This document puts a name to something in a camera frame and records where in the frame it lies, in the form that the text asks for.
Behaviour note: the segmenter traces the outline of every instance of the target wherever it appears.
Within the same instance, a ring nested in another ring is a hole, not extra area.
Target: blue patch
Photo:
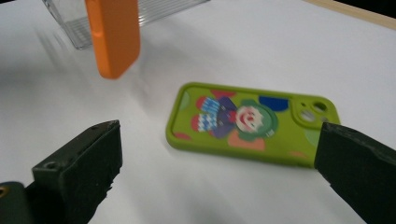
[[[270,107],[274,111],[283,111],[289,108],[289,100],[268,96],[259,96],[259,102],[262,105]]]

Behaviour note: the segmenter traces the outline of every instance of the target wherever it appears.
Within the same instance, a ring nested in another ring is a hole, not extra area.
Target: white surface
[[[396,148],[396,32],[304,1],[213,0],[141,30],[102,79],[40,0],[0,5],[0,180],[119,119],[124,165],[91,223],[364,223],[315,170],[172,149],[177,89],[204,81],[323,95],[344,125]]]

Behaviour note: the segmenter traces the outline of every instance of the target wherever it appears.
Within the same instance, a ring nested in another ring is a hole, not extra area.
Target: clear plastic container
[[[209,0],[139,0],[140,26],[207,1]],[[43,2],[76,49],[84,49],[92,44],[84,0],[43,0]]]

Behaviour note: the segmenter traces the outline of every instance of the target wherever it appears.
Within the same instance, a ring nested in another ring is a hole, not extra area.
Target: clown face
[[[254,106],[242,106],[236,111],[236,126],[245,133],[256,133],[262,126],[262,114]]]

